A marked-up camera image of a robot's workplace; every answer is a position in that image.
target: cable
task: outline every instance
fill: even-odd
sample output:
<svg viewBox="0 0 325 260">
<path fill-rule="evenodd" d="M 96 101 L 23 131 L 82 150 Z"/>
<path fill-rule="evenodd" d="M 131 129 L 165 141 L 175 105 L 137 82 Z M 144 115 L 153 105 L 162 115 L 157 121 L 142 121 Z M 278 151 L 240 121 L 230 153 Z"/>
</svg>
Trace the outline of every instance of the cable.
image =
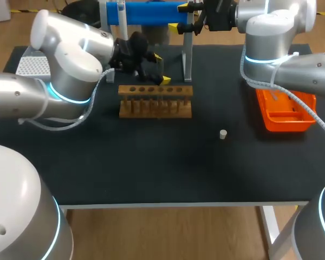
<svg viewBox="0 0 325 260">
<path fill-rule="evenodd" d="M 298 103 L 303 109 L 305 109 L 307 111 L 307 113 L 321 126 L 321 128 L 323 128 L 323 130 L 325 131 L 325 123 L 323 120 L 321 120 L 321 118 L 309 107 L 307 106 L 301 99 L 299 99 L 297 96 L 295 96 L 292 92 L 288 91 L 287 89 L 273 84 L 274 79 L 271 79 L 271 83 L 267 83 L 267 82 L 263 82 L 263 81 L 256 81 L 256 80 L 252 80 L 250 78 L 248 78 L 245 74 L 244 74 L 244 59 L 245 59 L 245 51 L 246 51 L 246 46 L 245 46 L 245 42 L 243 45 L 243 51 L 242 51 L 242 57 L 240 59 L 240 66 L 239 66 L 239 70 L 240 70 L 240 74 L 242 76 L 242 78 L 248 83 L 248 84 L 254 84 L 254 85 L 259 85 L 265 88 L 273 88 L 273 89 L 277 89 L 280 92 L 283 92 L 284 94 L 287 94 L 287 96 L 289 96 L 292 100 L 294 100 L 296 103 Z"/>
<path fill-rule="evenodd" d="M 99 81 L 97 82 L 95 88 L 94 88 L 94 91 L 92 93 L 92 96 L 90 98 L 90 104 L 89 104 L 89 107 L 87 109 L 87 111 L 81 115 L 78 120 L 71 124 L 71 125 L 68 125 L 68 126 L 63 126 L 63 127 L 50 127 L 50 126 L 45 126 L 39 122 L 36 122 L 35 120 L 26 120 L 26 122 L 29 122 L 31 124 L 33 124 L 34 126 L 37 126 L 38 128 L 41 128 L 41 129 L 44 129 L 44 130 L 48 130 L 48 131 L 64 131 L 64 130 L 69 130 L 71 128 L 74 128 L 76 126 L 78 126 L 79 124 L 83 123 L 90 115 L 90 113 L 92 112 L 93 110 L 93 106 L 94 106 L 94 100 L 95 100 L 95 95 L 96 95 L 96 91 L 99 87 L 99 84 L 100 84 L 100 81 L 103 79 L 103 77 L 105 77 L 108 73 L 110 72 L 113 72 L 114 71 L 114 68 L 111 68 L 111 69 L 107 69 L 105 70 L 101 76 L 100 76 L 100 79 Z"/>
<path fill-rule="evenodd" d="M 58 14 L 60 14 L 60 11 L 59 11 L 58 7 L 56 6 L 55 0 L 52 0 L 52 3 L 53 3 L 53 6 L 54 6 L 56 12 L 57 12 Z"/>
</svg>

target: robotic arm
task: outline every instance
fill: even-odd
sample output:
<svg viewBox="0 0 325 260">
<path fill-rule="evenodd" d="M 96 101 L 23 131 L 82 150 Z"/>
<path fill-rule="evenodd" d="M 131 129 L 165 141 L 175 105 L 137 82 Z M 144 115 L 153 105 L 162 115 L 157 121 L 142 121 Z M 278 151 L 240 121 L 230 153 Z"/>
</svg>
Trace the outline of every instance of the robotic arm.
<svg viewBox="0 0 325 260">
<path fill-rule="evenodd" d="M 114 40 L 107 32 L 47 10 L 36 15 L 30 43 L 46 55 L 51 83 L 0 73 L 0 118 L 75 120 L 89 107 L 103 67 L 133 73 L 143 58 L 157 62 L 139 32 L 128 41 Z"/>
<path fill-rule="evenodd" d="M 202 15 L 191 28 L 197 35 L 203 24 L 210 31 L 237 27 L 246 33 L 242 66 L 248 78 L 325 96 L 325 54 L 288 55 L 295 36 L 311 31 L 315 18 L 316 0 L 205 0 Z M 177 28 L 183 33 L 186 26 Z"/>
</svg>

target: small white cylinder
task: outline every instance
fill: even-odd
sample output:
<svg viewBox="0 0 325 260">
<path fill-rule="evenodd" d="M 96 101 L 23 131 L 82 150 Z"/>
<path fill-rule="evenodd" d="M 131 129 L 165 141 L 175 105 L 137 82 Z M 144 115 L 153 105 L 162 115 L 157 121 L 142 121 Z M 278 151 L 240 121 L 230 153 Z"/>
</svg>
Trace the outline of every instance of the small white cylinder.
<svg viewBox="0 0 325 260">
<path fill-rule="evenodd" d="M 219 135 L 220 139 L 224 140 L 227 134 L 228 133 L 226 130 L 224 130 L 224 129 L 220 130 L 220 135 Z"/>
</svg>

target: white cap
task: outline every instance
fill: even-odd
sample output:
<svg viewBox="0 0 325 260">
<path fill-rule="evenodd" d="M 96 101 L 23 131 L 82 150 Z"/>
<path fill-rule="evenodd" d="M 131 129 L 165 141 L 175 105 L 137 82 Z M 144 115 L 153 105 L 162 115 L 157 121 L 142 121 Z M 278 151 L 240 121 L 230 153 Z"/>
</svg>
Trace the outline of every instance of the white cap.
<svg viewBox="0 0 325 260">
<path fill-rule="evenodd" d="M 228 132 L 226 130 L 220 130 L 220 139 L 224 140 Z"/>
<path fill-rule="evenodd" d="M 0 252 L 29 225 L 41 196 L 40 177 L 21 154 L 0 146 Z"/>
</svg>

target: yellow object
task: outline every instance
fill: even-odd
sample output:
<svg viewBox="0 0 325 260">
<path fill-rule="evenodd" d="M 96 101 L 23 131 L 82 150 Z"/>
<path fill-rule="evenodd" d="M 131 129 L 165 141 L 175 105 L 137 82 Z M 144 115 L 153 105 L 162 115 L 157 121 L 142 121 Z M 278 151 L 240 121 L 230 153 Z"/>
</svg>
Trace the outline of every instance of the yellow object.
<svg viewBox="0 0 325 260">
<path fill-rule="evenodd" d="M 188 6 L 188 3 L 185 3 L 185 4 L 181 4 L 181 5 L 177 6 L 177 8 L 179 8 L 179 7 L 187 7 L 187 6 Z"/>
<path fill-rule="evenodd" d="M 169 23 L 168 28 L 171 32 L 177 34 L 178 33 L 177 25 L 178 23 Z"/>
<path fill-rule="evenodd" d="M 39 12 L 40 9 L 24 9 L 24 10 L 11 10 L 11 12 Z"/>
<path fill-rule="evenodd" d="M 154 53 L 154 55 L 155 55 L 155 58 L 157 58 L 157 60 L 160 60 L 160 61 L 163 60 L 163 58 L 161 58 L 158 54 Z"/>
<path fill-rule="evenodd" d="M 325 15 L 325 12 L 318 12 L 319 15 Z"/>
<path fill-rule="evenodd" d="M 166 77 L 166 76 L 162 76 L 163 80 L 161 82 L 160 85 L 166 85 L 166 84 L 169 84 L 169 82 L 171 81 L 171 78 L 170 77 Z"/>
</svg>

